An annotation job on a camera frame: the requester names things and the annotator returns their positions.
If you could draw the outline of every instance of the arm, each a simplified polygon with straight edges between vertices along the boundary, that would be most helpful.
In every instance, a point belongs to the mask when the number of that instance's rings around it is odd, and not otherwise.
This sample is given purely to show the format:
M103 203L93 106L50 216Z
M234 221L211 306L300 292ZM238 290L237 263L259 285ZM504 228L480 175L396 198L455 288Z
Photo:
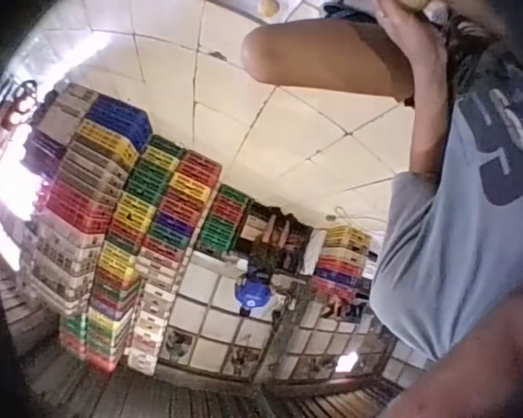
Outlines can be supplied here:
M395 0L377 0L376 9L379 23L411 63L415 122L409 170L435 179L442 169L449 120L444 40Z
M515 410L504 415L507 403L522 389L523 287L511 293L382 417L522 416Z

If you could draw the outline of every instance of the floor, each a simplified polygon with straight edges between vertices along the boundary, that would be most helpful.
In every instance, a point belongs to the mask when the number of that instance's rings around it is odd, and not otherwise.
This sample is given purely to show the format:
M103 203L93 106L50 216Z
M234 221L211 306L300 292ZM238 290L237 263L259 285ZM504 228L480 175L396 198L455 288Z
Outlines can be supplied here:
M260 392L245 396L183 388L123 366L106 376L53 342L30 355L24 370L43 415L55 418L365 418L376 416L386 405L372 389L283 398Z
M257 83L241 66L241 40L263 20L251 7L248 17L252 1L216 1L227 7L61 0L10 70L43 91L65 77L137 105L157 133L220 161L223 181L313 226L329 226L325 215L341 206L383 234L391 179L408 165L412 110L389 98ZM319 3L281 0L266 21L316 18Z

